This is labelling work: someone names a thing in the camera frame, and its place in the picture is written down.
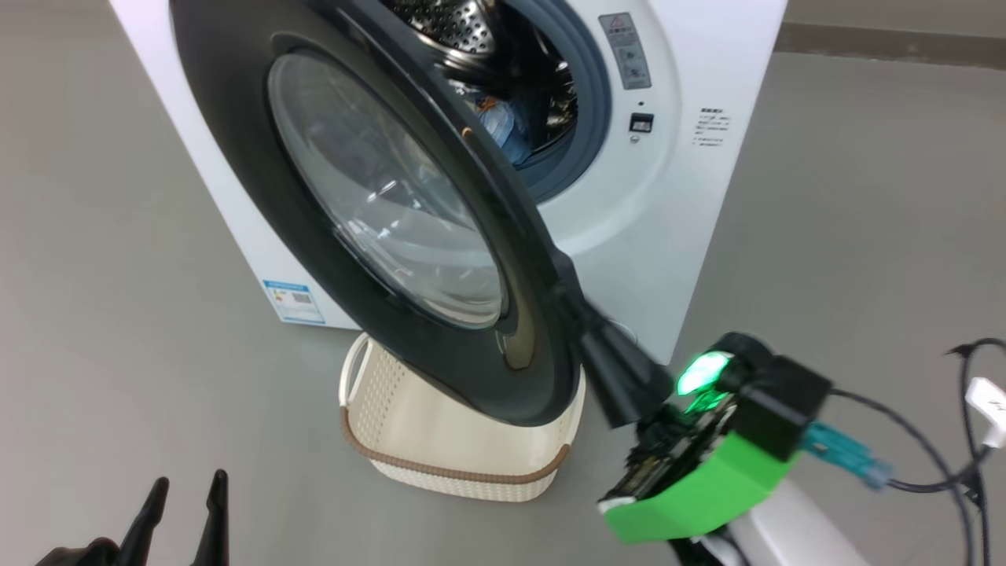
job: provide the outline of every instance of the gray floor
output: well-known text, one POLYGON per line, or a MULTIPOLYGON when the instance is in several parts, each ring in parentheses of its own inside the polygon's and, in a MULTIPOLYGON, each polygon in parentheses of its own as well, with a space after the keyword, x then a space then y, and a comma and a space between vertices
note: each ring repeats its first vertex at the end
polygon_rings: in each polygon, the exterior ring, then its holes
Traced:
MULTIPOLYGON (((221 466, 234 564, 670 562, 617 545, 594 511, 630 439, 593 404, 555 485, 524 506, 397 485, 354 453, 335 411, 353 336, 276 320, 110 12, 6 12, 0 78, 6 562, 120 537, 165 475, 150 563, 187 564, 221 466)), ((1001 73, 777 56, 674 368, 746 330, 962 461, 940 354, 1006 335, 1004 111, 1001 73)), ((935 479, 882 420, 829 417, 935 479)), ((796 476, 877 566, 959 561, 946 497, 874 496, 809 459, 796 476)), ((1000 534, 1004 478, 994 459, 1000 534)))

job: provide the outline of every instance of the green led light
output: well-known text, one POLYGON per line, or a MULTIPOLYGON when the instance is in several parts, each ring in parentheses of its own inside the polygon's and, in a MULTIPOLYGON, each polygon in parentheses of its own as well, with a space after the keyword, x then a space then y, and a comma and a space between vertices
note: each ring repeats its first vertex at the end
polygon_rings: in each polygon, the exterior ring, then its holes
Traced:
POLYGON ((731 355, 722 352, 707 352, 699 356, 678 379, 678 395, 689 395, 715 383, 731 358, 731 355))
POLYGON ((715 409, 719 402, 726 397, 726 394, 721 391, 716 391, 712 388, 708 388, 702 391, 695 397, 695 401, 685 409, 686 415, 691 415, 692 413, 704 413, 711 409, 715 409))

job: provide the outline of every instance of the warning label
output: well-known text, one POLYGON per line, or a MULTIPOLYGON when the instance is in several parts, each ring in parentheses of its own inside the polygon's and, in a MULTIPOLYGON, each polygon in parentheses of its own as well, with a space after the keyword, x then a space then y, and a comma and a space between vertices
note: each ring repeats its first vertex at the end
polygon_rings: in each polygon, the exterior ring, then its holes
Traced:
POLYGON ((608 14, 598 18, 608 36, 615 61, 622 74, 622 86, 627 90, 634 88, 649 88, 650 68, 646 64, 643 44, 636 33, 629 12, 608 14))
POLYGON ((318 304, 315 303, 314 296, 307 286, 269 279, 262 282, 281 320, 287 323, 325 324, 318 304))

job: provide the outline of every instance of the gray wall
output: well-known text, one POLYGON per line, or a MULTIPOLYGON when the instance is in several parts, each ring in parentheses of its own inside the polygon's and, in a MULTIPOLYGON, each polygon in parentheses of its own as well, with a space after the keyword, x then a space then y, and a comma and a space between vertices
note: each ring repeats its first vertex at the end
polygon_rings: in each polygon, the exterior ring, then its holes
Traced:
POLYGON ((790 0, 786 20, 819 25, 1006 37, 1006 2, 790 0))

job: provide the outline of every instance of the laundry basket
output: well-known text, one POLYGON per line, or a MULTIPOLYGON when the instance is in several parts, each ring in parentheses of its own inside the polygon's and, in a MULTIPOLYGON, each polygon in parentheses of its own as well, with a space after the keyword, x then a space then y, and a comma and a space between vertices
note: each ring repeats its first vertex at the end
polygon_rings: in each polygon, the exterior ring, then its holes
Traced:
POLYGON ((463 498, 526 502, 551 485, 569 452, 583 390, 581 372, 576 397, 558 419, 507 425, 437 391, 361 335, 339 381, 342 431, 392 480, 463 498))

